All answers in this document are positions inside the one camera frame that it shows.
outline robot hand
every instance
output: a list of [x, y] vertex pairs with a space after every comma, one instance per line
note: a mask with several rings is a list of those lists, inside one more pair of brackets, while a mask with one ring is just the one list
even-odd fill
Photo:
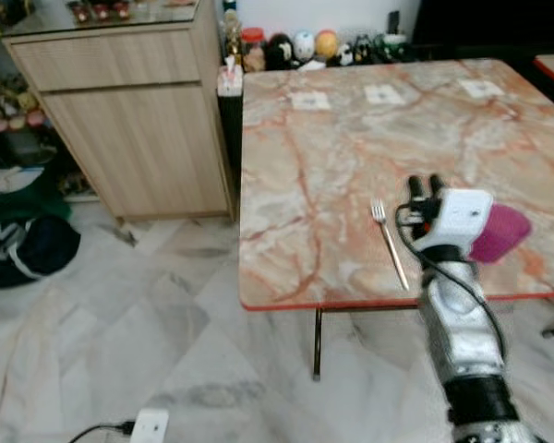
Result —
[[[410, 177], [410, 200], [396, 210], [396, 227], [423, 270], [419, 311], [433, 365], [450, 404], [456, 443], [536, 443], [519, 420], [504, 379], [505, 340], [484, 299], [476, 265], [466, 260], [482, 233], [492, 196], [446, 188], [430, 177], [426, 197]], [[412, 242], [404, 229], [410, 228]]]

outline fork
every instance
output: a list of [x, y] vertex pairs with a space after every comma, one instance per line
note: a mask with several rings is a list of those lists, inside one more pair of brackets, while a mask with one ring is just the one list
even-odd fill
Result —
[[383, 201], [375, 198], [371, 199], [371, 216], [379, 225], [381, 234], [383, 235], [384, 240], [386, 240], [386, 246], [390, 251], [391, 259], [394, 262], [394, 267], [396, 268], [396, 273], [398, 274], [400, 283], [403, 288], [408, 291], [408, 280], [406, 279], [406, 275], [404, 275], [403, 265], [398, 258], [398, 253], [396, 253], [396, 248], [394, 247], [394, 242], [391, 239], [390, 231], [388, 231], [388, 227], [386, 226], [386, 211], [384, 210]]

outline marble floor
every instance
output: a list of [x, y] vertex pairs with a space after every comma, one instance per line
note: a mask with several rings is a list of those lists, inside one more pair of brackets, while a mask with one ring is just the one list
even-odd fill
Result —
[[[66, 443], [144, 406], [170, 411], [166, 442], [450, 441], [416, 312], [326, 315], [315, 383], [313, 313], [240, 306], [235, 225], [142, 223], [131, 247], [98, 204], [71, 221], [74, 261], [0, 292], [0, 443]], [[554, 304], [494, 307], [515, 402], [554, 443]]]

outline power outlet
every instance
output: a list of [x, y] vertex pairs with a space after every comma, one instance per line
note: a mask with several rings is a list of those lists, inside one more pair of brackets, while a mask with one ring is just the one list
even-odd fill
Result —
[[168, 411], [165, 409], [142, 409], [129, 443], [163, 443], [168, 426]]

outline black cable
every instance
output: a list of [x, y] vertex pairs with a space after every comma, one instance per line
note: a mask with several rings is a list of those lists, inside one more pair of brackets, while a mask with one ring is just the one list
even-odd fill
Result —
[[131, 433], [133, 432], [133, 427], [135, 424], [136, 424], [135, 420], [128, 420], [120, 425], [100, 424], [100, 425], [91, 426], [88, 429], [85, 429], [82, 432], [80, 432], [77, 436], [72, 438], [68, 443], [76, 443], [78, 440], [85, 437], [90, 432], [98, 431], [100, 429], [119, 432], [124, 436], [128, 437], [128, 436], [131, 436]]
[[492, 325], [492, 328], [494, 329], [495, 331], [495, 336], [497, 337], [497, 341], [499, 342], [499, 350], [500, 350], [500, 356], [502, 357], [503, 361], [506, 362], [507, 361], [507, 346], [506, 346], [506, 341], [505, 341], [505, 337], [502, 333], [502, 330], [500, 330], [500, 325], [499, 325], [499, 321], [497, 320], [495, 314], [492, 312], [492, 310], [490, 309], [490, 307], [488, 306], [487, 302], [483, 299], [483, 298], [480, 298], [476, 292], [474, 291], [474, 289], [472, 289], [472, 287], [470, 285], [468, 285], [468, 283], [466, 283], [465, 281], [463, 281], [462, 279], [456, 277], [455, 275], [453, 275], [452, 273], [448, 272], [447, 270], [445, 270], [444, 268], [442, 268], [441, 266], [439, 266], [437, 263], [435, 263], [433, 260], [431, 260], [430, 258], [428, 258], [425, 254], [423, 254], [422, 252], [420, 251], [417, 251], [415, 249], [415, 247], [408, 241], [408, 239], [406, 238], [406, 236], [404, 235], [404, 232], [403, 232], [403, 223], [401, 223], [400, 221], [400, 211], [401, 210], [405, 210], [405, 209], [408, 209], [410, 208], [410, 205], [405, 203], [403, 205], [400, 205], [398, 208], [396, 208], [396, 212], [394, 214], [394, 221], [396, 222], [396, 230], [398, 231], [398, 234], [400, 235], [400, 239], [402, 240], [402, 242], [404, 243], [404, 245], [406, 246], [406, 248], [408, 248], [408, 250], [416, 257], [418, 258], [420, 261], [424, 262], [425, 264], [427, 264], [429, 267], [431, 267], [432, 269], [434, 269], [436, 272], [438, 272], [439, 274], [441, 274], [442, 276], [444, 276], [445, 278], [453, 281], [455, 284], [457, 284], [458, 286], [460, 286], [462, 289], [464, 289], [468, 294], [470, 294], [470, 296], [476, 301], [476, 303], [482, 307], [485, 311], [485, 313], [487, 314], [488, 316], [488, 319], [490, 320], [490, 324]]

